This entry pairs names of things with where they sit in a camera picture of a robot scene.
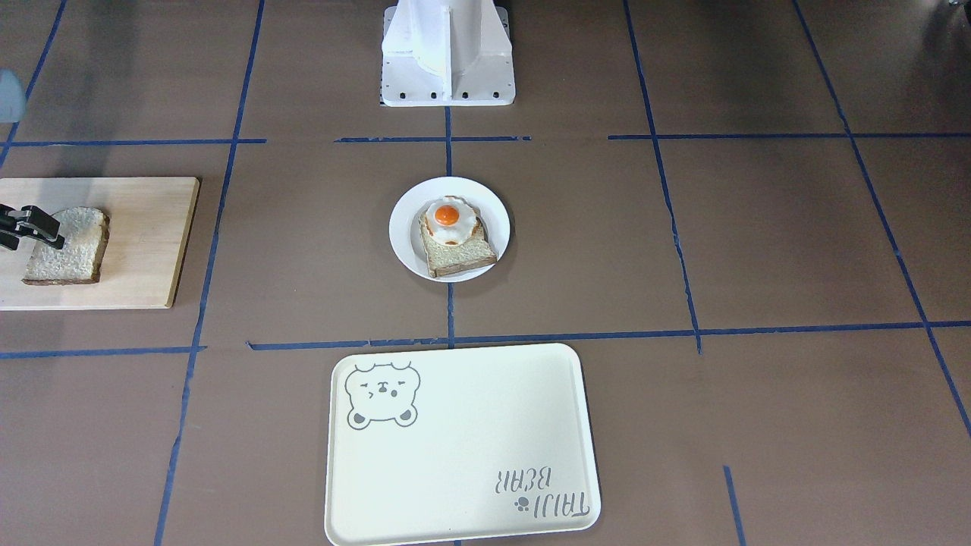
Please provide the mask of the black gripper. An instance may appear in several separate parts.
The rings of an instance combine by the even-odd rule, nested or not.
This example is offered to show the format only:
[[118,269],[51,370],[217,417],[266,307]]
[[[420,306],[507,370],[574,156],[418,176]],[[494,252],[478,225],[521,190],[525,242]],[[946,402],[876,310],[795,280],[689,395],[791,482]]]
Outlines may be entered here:
[[65,244],[60,228],[59,221],[37,206],[20,210],[1,204],[1,245],[5,249],[17,251],[20,239],[28,237],[60,251]]

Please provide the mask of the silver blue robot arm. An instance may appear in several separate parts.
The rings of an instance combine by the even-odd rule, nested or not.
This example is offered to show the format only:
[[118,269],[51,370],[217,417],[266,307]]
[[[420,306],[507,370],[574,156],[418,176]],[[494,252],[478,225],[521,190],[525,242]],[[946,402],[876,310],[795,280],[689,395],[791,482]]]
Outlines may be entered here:
[[[27,110],[27,93],[15,73],[1,70],[1,121],[18,122]],[[60,222],[37,206],[15,209],[1,205],[1,245],[8,251],[17,251],[22,238],[34,239],[49,248],[60,251],[65,239],[59,234]]]

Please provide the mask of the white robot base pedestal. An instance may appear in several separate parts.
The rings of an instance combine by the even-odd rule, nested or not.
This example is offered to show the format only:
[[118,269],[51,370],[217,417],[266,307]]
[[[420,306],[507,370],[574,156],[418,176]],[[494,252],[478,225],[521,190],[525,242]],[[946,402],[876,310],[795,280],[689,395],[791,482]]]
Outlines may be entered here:
[[399,1],[385,9],[379,90],[388,107],[514,103],[507,9],[492,1]]

